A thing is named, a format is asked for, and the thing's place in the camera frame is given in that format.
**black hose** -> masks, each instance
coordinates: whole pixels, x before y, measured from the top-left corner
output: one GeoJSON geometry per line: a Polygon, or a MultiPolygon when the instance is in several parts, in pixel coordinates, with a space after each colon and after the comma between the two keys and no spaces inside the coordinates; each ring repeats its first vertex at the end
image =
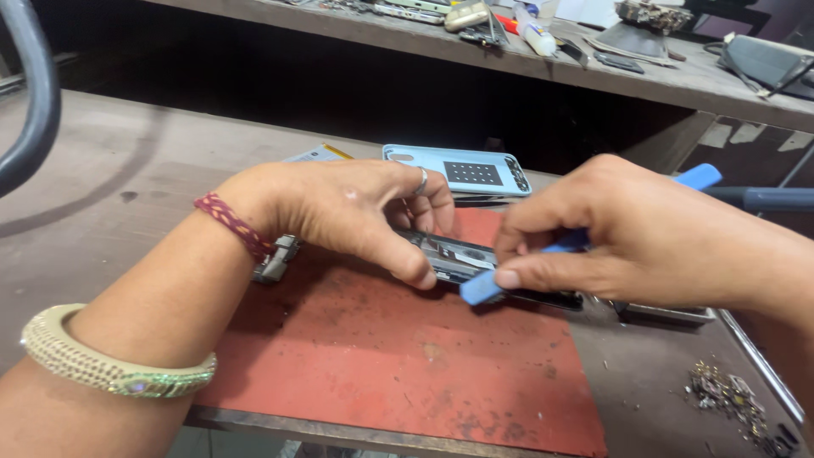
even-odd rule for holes
{"type": "Polygon", "coordinates": [[[0,156],[0,197],[28,181],[54,146],[62,100],[56,67],[29,0],[0,0],[0,13],[20,54],[28,83],[23,131],[0,156]]]}

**fingernail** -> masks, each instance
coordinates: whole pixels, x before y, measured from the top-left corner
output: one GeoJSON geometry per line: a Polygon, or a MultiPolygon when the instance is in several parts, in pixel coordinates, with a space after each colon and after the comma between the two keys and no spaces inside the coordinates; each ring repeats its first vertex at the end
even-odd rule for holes
{"type": "Polygon", "coordinates": [[[520,288],[520,275],[517,275],[515,271],[498,269],[495,272],[495,283],[503,289],[517,289],[520,288]]]}
{"type": "Polygon", "coordinates": [[[421,279],[420,282],[416,285],[418,289],[430,289],[435,286],[435,271],[430,269],[424,278],[421,279]]]}

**beaded bangle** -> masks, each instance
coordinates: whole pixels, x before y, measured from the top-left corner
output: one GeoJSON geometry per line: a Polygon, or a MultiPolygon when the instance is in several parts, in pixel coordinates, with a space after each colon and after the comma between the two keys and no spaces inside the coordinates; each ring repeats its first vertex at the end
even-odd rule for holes
{"type": "Polygon", "coordinates": [[[195,207],[212,215],[219,223],[237,234],[258,264],[265,261],[265,257],[274,252],[274,245],[240,219],[234,210],[214,192],[207,192],[206,196],[195,199],[195,207]]]}
{"type": "Polygon", "coordinates": [[[23,328],[20,341],[28,355],[52,373],[109,393],[138,398],[176,398],[204,388],[215,374],[214,353],[185,369],[151,368],[126,363],[82,345],[63,324],[85,304],[45,309],[23,328]]]}

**metal scrap pile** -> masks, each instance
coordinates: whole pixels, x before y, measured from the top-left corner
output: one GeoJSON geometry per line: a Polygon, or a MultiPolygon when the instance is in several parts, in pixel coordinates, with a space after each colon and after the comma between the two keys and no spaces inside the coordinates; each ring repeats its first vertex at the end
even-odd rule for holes
{"type": "Polygon", "coordinates": [[[746,434],[760,446],[768,436],[765,409],[755,400],[755,393],[741,378],[734,375],[723,375],[718,368],[711,368],[703,361],[695,364],[689,371],[690,386],[687,393],[693,391],[698,396],[698,408],[715,409],[726,414],[727,418],[737,418],[746,425],[746,434]]]}

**red work mat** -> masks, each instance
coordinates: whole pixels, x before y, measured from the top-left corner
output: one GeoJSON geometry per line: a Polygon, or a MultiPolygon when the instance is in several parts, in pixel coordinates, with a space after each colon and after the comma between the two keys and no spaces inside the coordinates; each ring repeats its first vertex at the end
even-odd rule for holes
{"type": "MultiPolygon", "coordinates": [[[[491,245],[500,215],[458,210],[491,245]]],[[[274,286],[252,285],[197,404],[582,456],[604,431],[562,313],[478,316],[353,257],[303,247],[274,286]]]]}

